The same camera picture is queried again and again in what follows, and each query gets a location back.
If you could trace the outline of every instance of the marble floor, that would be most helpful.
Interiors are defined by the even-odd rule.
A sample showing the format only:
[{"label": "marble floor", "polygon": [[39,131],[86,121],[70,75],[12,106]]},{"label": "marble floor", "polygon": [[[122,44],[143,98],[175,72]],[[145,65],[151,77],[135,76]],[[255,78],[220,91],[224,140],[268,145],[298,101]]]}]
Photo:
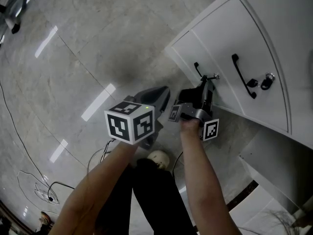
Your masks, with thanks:
[{"label": "marble floor", "polygon": [[[86,175],[92,154],[110,139],[105,109],[127,95],[163,85],[171,89],[171,105],[179,90],[192,87],[163,50],[213,1],[29,1],[20,31],[5,33],[0,48],[0,81],[16,129],[49,184],[61,181],[75,187]],[[100,94],[103,104],[82,118]],[[179,126],[167,121],[168,112],[169,107],[160,117],[164,129],[154,149],[167,152],[172,167],[181,144]],[[214,114],[220,118],[220,134],[204,146],[229,202],[251,181],[237,155],[259,125],[219,109],[214,109]],[[148,153],[140,149],[136,158]],[[99,157],[97,154],[91,161],[91,168]],[[182,159],[175,172],[188,207]],[[38,180],[41,175],[17,136],[2,94],[0,174],[0,200],[33,230],[39,224],[40,210],[56,220],[71,193],[71,189],[54,185],[59,205],[36,196],[36,188],[47,189]],[[153,234],[135,197],[130,234]]]}]

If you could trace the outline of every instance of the forearm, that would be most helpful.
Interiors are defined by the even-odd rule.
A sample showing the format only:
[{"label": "forearm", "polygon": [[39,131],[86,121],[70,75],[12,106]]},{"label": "forearm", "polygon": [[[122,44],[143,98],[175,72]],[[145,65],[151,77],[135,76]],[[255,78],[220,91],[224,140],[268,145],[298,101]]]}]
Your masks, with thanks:
[{"label": "forearm", "polygon": [[188,198],[194,204],[203,201],[224,202],[220,183],[208,160],[199,136],[195,132],[182,132],[185,178]]},{"label": "forearm", "polygon": [[182,131],[181,141],[189,205],[200,234],[240,234],[198,133]]},{"label": "forearm", "polygon": [[66,200],[51,234],[61,231],[62,234],[73,234],[75,230],[78,233],[85,230],[85,234],[91,232],[99,211],[136,150],[137,146],[121,142],[90,171]]}]

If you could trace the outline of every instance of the leg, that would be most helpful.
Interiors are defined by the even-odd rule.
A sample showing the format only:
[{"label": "leg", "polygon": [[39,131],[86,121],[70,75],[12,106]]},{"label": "leg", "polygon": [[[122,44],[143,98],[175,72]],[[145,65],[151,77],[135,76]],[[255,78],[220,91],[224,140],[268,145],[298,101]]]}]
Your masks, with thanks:
[{"label": "leg", "polygon": [[132,200],[132,173],[128,166],[98,214],[95,235],[128,235]]},{"label": "leg", "polygon": [[186,207],[169,171],[149,159],[137,161],[134,193],[155,234],[195,235]]}]

